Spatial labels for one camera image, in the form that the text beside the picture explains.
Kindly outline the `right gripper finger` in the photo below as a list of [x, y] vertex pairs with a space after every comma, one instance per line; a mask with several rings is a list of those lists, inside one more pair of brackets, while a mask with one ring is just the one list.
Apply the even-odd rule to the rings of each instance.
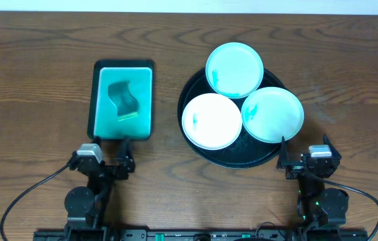
[[332, 155], [337, 155], [338, 154], [338, 151], [335, 149], [335, 147], [332, 145], [331, 141], [329, 140], [329, 138], [327, 137], [326, 134], [324, 134], [322, 136], [322, 142], [324, 145], [328, 145], [329, 149], [330, 149], [330, 152]]
[[288, 150], [287, 150], [286, 140], [285, 140], [284, 136], [282, 136], [281, 150], [280, 150], [280, 153], [279, 153], [278, 161], [289, 161]]

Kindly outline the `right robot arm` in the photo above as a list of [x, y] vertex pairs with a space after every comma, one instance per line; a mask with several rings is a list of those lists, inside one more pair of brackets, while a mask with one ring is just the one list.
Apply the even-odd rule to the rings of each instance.
[[333, 147], [326, 135], [321, 145], [312, 145], [309, 152], [302, 154], [298, 161], [288, 156], [285, 139], [281, 140], [281, 150], [276, 164], [278, 169], [286, 170], [286, 179], [298, 181], [298, 214], [306, 222], [298, 228], [301, 240], [308, 240], [310, 231], [318, 232], [315, 240], [325, 238], [332, 232], [332, 239], [340, 240], [339, 226], [346, 223], [349, 207], [347, 192], [326, 188], [325, 181], [340, 164], [341, 154]]

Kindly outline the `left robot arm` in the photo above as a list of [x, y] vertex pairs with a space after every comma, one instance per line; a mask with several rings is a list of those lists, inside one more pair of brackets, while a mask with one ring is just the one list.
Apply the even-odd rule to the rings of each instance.
[[120, 151], [107, 165], [101, 149], [101, 140], [85, 143], [72, 153], [68, 161], [71, 171], [88, 178], [85, 186], [75, 187], [67, 194], [64, 205], [68, 212], [64, 228], [65, 240], [119, 240], [119, 231], [104, 224], [104, 216], [115, 181], [126, 180], [135, 170], [130, 140], [122, 140]]

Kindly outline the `white plate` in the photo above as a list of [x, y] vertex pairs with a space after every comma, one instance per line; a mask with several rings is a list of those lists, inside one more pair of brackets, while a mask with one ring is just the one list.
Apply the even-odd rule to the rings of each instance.
[[219, 150], [230, 146], [242, 131], [242, 115], [229, 98], [214, 93], [201, 94], [183, 109], [183, 132], [195, 146]]

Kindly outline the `dark green sponge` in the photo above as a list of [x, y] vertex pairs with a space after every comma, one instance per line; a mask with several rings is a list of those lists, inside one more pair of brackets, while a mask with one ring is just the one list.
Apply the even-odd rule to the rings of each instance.
[[116, 107], [118, 120], [132, 118], [138, 115], [138, 102], [130, 93], [129, 81], [115, 82], [108, 87], [108, 97]]

